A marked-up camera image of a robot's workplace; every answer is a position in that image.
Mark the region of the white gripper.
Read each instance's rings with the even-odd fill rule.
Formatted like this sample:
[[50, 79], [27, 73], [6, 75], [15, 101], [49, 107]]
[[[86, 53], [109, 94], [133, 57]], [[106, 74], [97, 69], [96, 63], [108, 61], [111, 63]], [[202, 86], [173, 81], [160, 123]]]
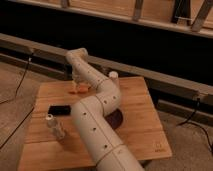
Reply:
[[[72, 71], [72, 78], [73, 78], [73, 92], [78, 92], [78, 84], [80, 83], [86, 83], [86, 80], [79, 74], [79, 72], [74, 69]], [[88, 84], [82, 84], [81, 85], [81, 91], [87, 92], [89, 91], [89, 85]]]

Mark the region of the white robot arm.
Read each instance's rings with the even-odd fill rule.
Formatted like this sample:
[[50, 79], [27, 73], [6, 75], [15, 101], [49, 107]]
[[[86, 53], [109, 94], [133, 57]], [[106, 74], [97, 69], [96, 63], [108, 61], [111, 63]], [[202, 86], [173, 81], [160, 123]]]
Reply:
[[69, 50], [67, 61], [96, 89], [94, 95], [72, 105], [74, 126], [85, 144], [97, 171], [145, 171], [128, 147], [105, 120], [120, 105], [119, 87], [107, 76], [89, 65], [85, 48]]

